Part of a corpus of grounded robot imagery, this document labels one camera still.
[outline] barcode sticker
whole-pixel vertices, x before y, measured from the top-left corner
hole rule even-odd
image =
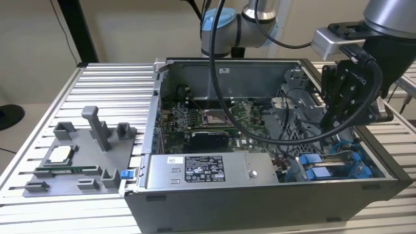
[[[168,164],[183,164],[183,157],[168,157]]]

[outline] metal table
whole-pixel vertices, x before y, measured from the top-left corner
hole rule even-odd
[[[416,63],[412,64],[401,79],[396,81],[396,84],[412,98],[416,98]]]
[[[315,63],[320,70],[327,63]],[[87,127],[85,105],[100,108],[108,125],[129,122],[137,128],[129,167],[140,164],[143,133],[153,86],[152,64],[89,64],[79,68],[0,177],[0,233],[140,233],[119,194],[23,197],[23,186],[47,153],[59,121]],[[416,181],[416,129],[395,112],[395,120],[368,126]],[[416,182],[389,201],[372,203],[345,223],[325,223],[224,233],[415,233]]]

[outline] warning label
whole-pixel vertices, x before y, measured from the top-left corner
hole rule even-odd
[[[223,156],[185,157],[184,166],[184,178],[188,183],[225,181]]]

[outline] black cable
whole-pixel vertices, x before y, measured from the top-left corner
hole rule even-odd
[[[265,32],[265,30],[263,29],[261,27],[261,24],[260,24],[260,20],[259,20],[259,15],[257,15],[257,8],[259,8],[259,0],[256,0],[255,2],[255,21],[256,21],[256,25],[257,25],[257,28],[260,29],[260,32],[263,33],[263,35],[277,45],[280,45],[281,47],[287,48],[287,49],[301,49],[301,48],[305,48],[308,46],[311,46],[312,42],[308,42],[307,44],[303,44],[303,45],[288,45],[288,44],[284,44],[281,43],[280,41],[277,41],[276,39],[272,38],[271,35],[268,35],[268,33]]]
[[[15,151],[11,151],[11,150],[8,150],[8,149],[0,148],[0,150],[7,151],[7,152],[9,152],[9,153],[12,153],[12,154],[16,154]]]
[[[404,112],[404,108],[405,108],[405,106],[407,106],[407,105],[408,105],[408,104],[405,104],[405,103],[401,105],[401,108],[400,108],[399,114],[403,114],[403,112]]]
[[[57,16],[57,12],[56,12],[56,9],[55,9],[52,0],[49,0],[49,2],[51,2],[51,5],[52,5],[52,9],[53,9],[53,12],[55,12],[55,16],[56,16],[56,19],[57,19],[57,23],[59,23],[60,29],[63,30],[63,32],[64,32],[64,34],[65,34],[65,40],[67,40],[68,49],[69,49],[69,52],[71,52],[73,61],[76,62],[76,66],[77,66],[77,65],[79,65],[79,62],[77,62],[76,56],[73,55],[73,52],[72,52],[72,49],[71,49],[69,40],[68,40],[68,34],[67,34],[65,29],[64,29],[64,26],[63,26],[63,24],[61,24],[61,22],[60,22],[60,19],[59,19],[59,16]]]
[[[203,16],[201,16],[201,12],[200,12],[200,9],[197,8],[197,5],[196,5],[196,3],[195,3],[195,0],[183,0],[183,1],[185,1],[185,2],[189,3],[189,5],[191,5],[191,7],[192,7],[192,9],[193,9],[193,12],[195,12],[197,18],[201,20],[201,17],[203,17]]]
[[[219,6],[216,8],[215,11],[215,16],[213,16],[213,23],[212,23],[212,28],[211,28],[211,36],[209,36],[209,71],[211,71],[211,81],[212,81],[212,85],[213,85],[213,89],[216,92],[216,96],[217,96],[217,101],[221,105],[223,111],[225,113],[225,116],[228,118],[228,120],[231,121],[231,123],[233,124],[233,126],[239,129],[239,131],[249,138],[268,143],[268,144],[276,144],[276,145],[303,145],[303,144],[308,144],[312,142],[317,142],[320,140],[327,139],[328,137],[333,136],[335,134],[340,133],[345,128],[349,127],[349,125],[352,124],[352,122],[355,121],[356,118],[360,117],[361,113],[364,110],[367,110],[367,108],[369,107],[369,105],[373,102],[373,98],[376,97],[376,95],[380,92],[381,89],[381,83],[383,83],[383,73],[381,73],[381,69],[379,67],[379,64],[372,61],[372,60],[367,60],[367,63],[364,65],[364,67],[372,71],[373,74],[373,83],[375,85],[372,86],[371,90],[369,90],[369,94],[367,96],[367,99],[364,100],[364,102],[361,103],[360,107],[357,108],[356,112],[351,115],[351,117],[333,129],[331,129],[329,131],[321,133],[317,136],[312,136],[309,138],[305,139],[297,139],[297,140],[275,140],[275,139],[268,139],[264,137],[260,137],[257,135],[255,135],[253,133],[251,133],[247,128],[239,123],[239,121],[236,121],[232,113],[228,110],[227,104],[224,102],[224,96],[221,93],[221,89],[220,89],[220,85],[219,85],[219,80],[217,80],[217,75],[216,75],[216,68],[215,68],[215,36],[216,36],[216,27],[219,24],[219,19],[220,19],[220,14],[221,14],[221,10],[224,7],[224,3],[225,0],[220,0],[219,2]]]
[[[399,85],[396,85],[395,89],[392,90],[392,93],[391,93],[389,99],[388,99],[388,103],[391,102],[391,98],[392,98],[392,96],[393,96],[393,94],[395,94],[395,92],[396,92],[397,87],[399,87]]]

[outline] circuit board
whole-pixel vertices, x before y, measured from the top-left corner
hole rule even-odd
[[[229,111],[245,128],[268,136],[257,101],[233,100]],[[167,154],[239,152],[275,154],[276,147],[257,143],[243,135],[221,109],[189,109],[184,102],[163,112]]]

